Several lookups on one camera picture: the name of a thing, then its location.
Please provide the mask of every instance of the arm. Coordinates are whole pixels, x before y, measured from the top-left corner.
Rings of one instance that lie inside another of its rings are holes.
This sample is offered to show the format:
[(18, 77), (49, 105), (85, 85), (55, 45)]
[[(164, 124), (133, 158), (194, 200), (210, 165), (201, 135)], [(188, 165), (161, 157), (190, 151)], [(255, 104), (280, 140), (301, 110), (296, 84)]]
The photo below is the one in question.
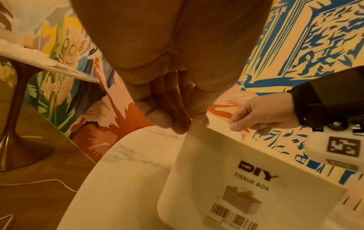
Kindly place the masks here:
[(364, 66), (321, 77), (288, 91), (301, 125), (322, 128), (364, 115)]

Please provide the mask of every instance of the wall mural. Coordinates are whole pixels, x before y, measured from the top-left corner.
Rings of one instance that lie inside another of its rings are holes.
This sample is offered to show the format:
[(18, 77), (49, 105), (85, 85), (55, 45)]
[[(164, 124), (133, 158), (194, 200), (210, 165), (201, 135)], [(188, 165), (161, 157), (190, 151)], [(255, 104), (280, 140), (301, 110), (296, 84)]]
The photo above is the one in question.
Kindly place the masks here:
[[(6, 20), (0, 18), (0, 25), (9, 27), (10, 21), (14, 31), (33, 38), (35, 47), (52, 59), (100, 80), (97, 85), (45, 71), (31, 79), (26, 97), (92, 160), (99, 161), (127, 134), (152, 125), (89, 39), (67, 0), (2, 2), (9, 5), (12, 15), (6, 15)], [(363, 0), (276, 0), (240, 80), (209, 113), (227, 121), (252, 97), (285, 92), (309, 80), (362, 65), (363, 46)], [(0, 72), (7, 73), (1, 74), (3, 80), (14, 75), (7, 66), (0, 67)], [(244, 134), (341, 184), (362, 178), (362, 174), (311, 161), (304, 150), (311, 131), (300, 127), (272, 130), (266, 136), (249, 131)]]

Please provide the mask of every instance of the hand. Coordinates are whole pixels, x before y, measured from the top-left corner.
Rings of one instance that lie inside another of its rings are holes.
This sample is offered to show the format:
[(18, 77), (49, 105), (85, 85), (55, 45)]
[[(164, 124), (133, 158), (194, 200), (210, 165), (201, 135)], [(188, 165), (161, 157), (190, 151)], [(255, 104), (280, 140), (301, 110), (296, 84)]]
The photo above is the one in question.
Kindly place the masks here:
[(283, 92), (250, 99), (231, 117), (230, 129), (257, 130), (266, 135), (273, 128), (296, 128), (300, 123), (294, 111), (292, 94)]
[(71, 0), (154, 124), (187, 131), (238, 80), (272, 0)]

